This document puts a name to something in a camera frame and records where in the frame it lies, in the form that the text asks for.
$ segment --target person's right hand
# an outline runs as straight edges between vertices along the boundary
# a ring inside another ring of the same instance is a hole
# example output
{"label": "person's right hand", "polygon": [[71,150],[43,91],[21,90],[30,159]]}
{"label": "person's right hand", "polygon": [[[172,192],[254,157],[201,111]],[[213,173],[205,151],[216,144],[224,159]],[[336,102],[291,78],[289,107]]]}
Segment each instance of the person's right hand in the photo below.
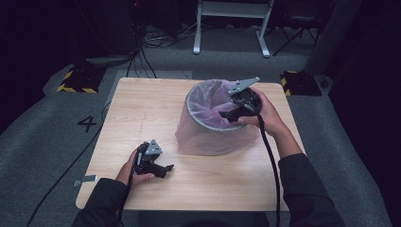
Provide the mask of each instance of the person's right hand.
{"label": "person's right hand", "polygon": [[[266,95],[255,88],[252,88],[252,90],[257,93],[262,101],[263,106],[262,110],[260,111],[260,115],[265,121],[265,131],[269,135],[273,136],[278,131],[284,129],[286,125],[281,120],[280,115]],[[259,127],[259,120],[257,119],[257,116],[241,116],[238,118],[238,122],[241,124],[251,124]]]}

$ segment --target gray carpet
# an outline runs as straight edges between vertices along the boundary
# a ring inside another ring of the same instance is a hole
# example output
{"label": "gray carpet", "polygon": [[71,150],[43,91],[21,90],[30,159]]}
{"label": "gray carpet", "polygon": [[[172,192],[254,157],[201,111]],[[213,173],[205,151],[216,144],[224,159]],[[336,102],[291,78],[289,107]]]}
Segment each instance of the gray carpet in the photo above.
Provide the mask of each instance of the gray carpet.
{"label": "gray carpet", "polygon": [[[260,77],[262,82],[280,82],[282,71],[304,68],[313,45],[307,34],[276,57],[265,59],[254,30],[208,30],[202,35],[198,56],[192,54],[192,36],[169,48],[146,48],[146,57],[157,74],[168,78]],[[276,30],[266,40],[272,52],[285,38]],[[69,68],[67,65],[54,75],[44,86],[45,98],[23,113],[0,137],[0,226],[26,225],[44,194],[99,130],[103,107],[110,100],[115,81],[125,76],[128,64],[109,68],[98,94],[56,92]],[[135,68],[136,73],[141,71],[144,76],[139,61]],[[132,66],[129,77],[136,77],[136,73]],[[152,76],[148,67],[147,73]],[[328,89],[322,91],[323,96],[288,97],[308,157],[347,226],[391,226],[378,187],[342,128],[327,96]],[[88,116],[94,118],[96,125],[85,132],[78,122]],[[58,183],[31,226],[71,225],[78,212],[78,187],[73,186],[73,181],[85,174],[95,144],[96,139]],[[274,212],[268,212],[268,217],[274,224]],[[138,226],[137,213],[125,212],[124,222],[125,226]],[[283,212],[282,226],[288,223],[289,214]]]}

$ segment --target gray tape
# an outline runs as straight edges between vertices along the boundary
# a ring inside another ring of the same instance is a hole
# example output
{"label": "gray tape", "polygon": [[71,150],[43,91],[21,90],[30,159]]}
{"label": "gray tape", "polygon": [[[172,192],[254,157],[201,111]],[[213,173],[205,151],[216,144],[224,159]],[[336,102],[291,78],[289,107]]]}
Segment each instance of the gray tape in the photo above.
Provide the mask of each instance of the gray tape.
{"label": "gray tape", "polygon": [[84,176],[81,180],[74,180],[73,186],[80,186],[84,182],[97,181],[97,175]]}

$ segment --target black cable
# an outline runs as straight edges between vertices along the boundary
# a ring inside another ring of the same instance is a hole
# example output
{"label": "black cable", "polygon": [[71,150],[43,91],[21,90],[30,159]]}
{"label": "black cable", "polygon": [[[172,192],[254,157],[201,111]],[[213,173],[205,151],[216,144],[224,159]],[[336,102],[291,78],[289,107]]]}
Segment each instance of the black cable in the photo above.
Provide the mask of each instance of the black cable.
{"label": "black cable", "polygon": [[131,64],[132,64],[132,62],[133,62],[133,59],[134,59],[134,58],[131,59],[130,64],[128,65],[126,78],[128,77],[128,74],[130,73],[130,68],[131,68]]}
{"label": "black cable", "polygon": [[[138,152],[135,154],[135,157],[133,158],[133,161],[136,160],[136,156],[137,156],[137,155],[138,155]],[[126,203],[126,201],[127,201],[128,195],[130,194],[130,191],[131,191],[131,185],[132,185],[132,181],[133,181],[133,172],[134,172],[134,171],[135,171],[135,169],[134,169],[134,163],[132,163],[131,171],[130,171],[130,176],[129,176],[129,178],[128,178],[128,185],[127,185],[126,191],[124,192],[123,200],[122,200],[121,203],[120,203],[120,208],[118,209],[118,220],[120,221],[120,223],[121,223],[122,225],[124,225],[123,222],[122,222],[122,220],[121,220],[122,217],[123,217],[124,205],[125,205],[125,203]]]}
{"label": "black cable", "polygon": [[[164,47],[163,44],[166,43],[167,41],[170,41],[172,37],[165,35],[161,36],[159,35],[158,31],[150,31],[148,32],[143,40],[143,45],[147,48],[159,48],[159,47]],[[150,41],[156,42],[158,41],[158,44],[151,44]]]}
{"label": "black cable", "polygon": [[70,164],[69,167],[67,167],[67,169],[61,174],[61,176],[56,180],[56,182],[53,184],[53,186],[51,186],[51,188],[46,192],[46,194],[44,195],[44,197],[41,199],[41,201],[39,202],[39,204],[36,206],[35,210],[33,211],[32,215],[30,216],[29,221],[26,224],[26,227],[28,227],[33,218],[35,217],[36,213],[38,212],[39,208],[41,207],[42,203],[44,203],[45,199],[47,198],[47,196],[53,191],[53,189],[57,186],[57,184],[62,180],[62,178],[67,174],[67,172],[71,169],[71,167],[77,162],[77,160],[80,158],[80,156],[83,155],[83,153],[85,153],[85,151],[88,149],[89,146],[91,146],[92,142],[94,142],[94,140],[96,139],[96,137],[99,135],[101,129],[103,127],[103,124],[100,126],[100,128],[97,130],[97,132],[95,133],[94,137],[92,137],[91,141],[89,141],[89,143],[86,145],[86,147],[82,150],[82,152],[78,155],[78,157]]}
{"label": "black cable", "polygon": [[[160,48],[167,48],[169,46],[172,46],[173,44],[176,44],[177,41],[180,41],[179,39],[173,38],[173,37],[170,37],[170,36],[168,36],[168,37],[157,37],[157,38],[153,38],[153,39],[158,39],[158,38],[161,38],[159,44],[150,44],[148,41],[144,41],[144,46],[147,47],[147,48],[159,48],[159,47]],[[172,42],[172,44],[163,45],[166,42]]]}
{"label": "black cable", "polygon": [[268,138],[266,137],[266,132],[265,132],[265,121],[263,120],[262,116],[260,114],[257,115],[257,119],[259,120],[259,129],[260,133],[262,134],[263,142],[265,142],[266,149],[268,150],[268,154],[270,157],[271,161],[271,166],[273,167],[273,173],[274,173],[274,180],[275,180],[275,186],[276,186],[276,194],[277,194],[277,202],[276,202],[276,227],[280,226],[280,182],[278,180],[278,171],[277,171],[277,166],[274,161],[274,156],[273,152],[271,151],[271,147],[268,141]]}
{"label": "black cable", "polygon": [[135,59],[133,59],[133,71],[135,71],[136,76],[139,78],[138,72],[136,71]]}
{"label": "black cable", "polygon": [[153,72],[153,76],[157,79],[156,74],[154,73],[153,68],[150,66],[149,61],[147,60],[147,57],[145,56],[144,47],[141,46],[141,50],[142,50],[142,55],[144,56],[145,61],[147,62],[149,68],[150,68],[151,71]]}
{"label": "black cable", "polygon": [[142,68],[145,70],[145,74],[146,74],[147,77],[150,79],[150,77],[149,77],[149,75],[148,75],[148,70],[147,70],[147,68],[145,68],[144,64],[142,63],[142,57],[141,57],[141,55],[138,55],[138,56],[139,56],[139,60],[141,60]]}
{"label": "black cable", "polygon": [[104,117],[103,117],[103,114],[104,114],[104,111],[106,110],[106,108],[107,108],[107,106],[109,106],[110,104],[111,104],[112,102],[110,101],[110,102],[108,102],[104,107],[103,107],[103,110],[101,111],[101,120],[104,122]]}

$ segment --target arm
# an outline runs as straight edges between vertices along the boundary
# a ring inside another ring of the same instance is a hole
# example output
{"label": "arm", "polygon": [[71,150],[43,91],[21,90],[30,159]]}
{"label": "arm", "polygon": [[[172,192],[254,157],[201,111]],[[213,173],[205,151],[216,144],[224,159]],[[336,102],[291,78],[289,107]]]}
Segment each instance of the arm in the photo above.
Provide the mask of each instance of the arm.
{"label": "arm", "polygon": [[[100,179],[92,192],[85,207],[80,210],[74,220],[73,226],[116,226],[118,223],[117,210],[127,189],[130,171],[136,150],[130,159],[121,167],[115,180]],[[153,174],[133,174],[132,188],[148,181]]]}
{"label": "arm", "polygon": [[[291,215],[290,226],[344,226],[313,165],[302,153],[291,131],[268,98],[261,98],[260,112],[266,132],[274,138],[280,155],[279,167],[284,201]],[[243,124],[259,126],[257,117],[241,116]]]}

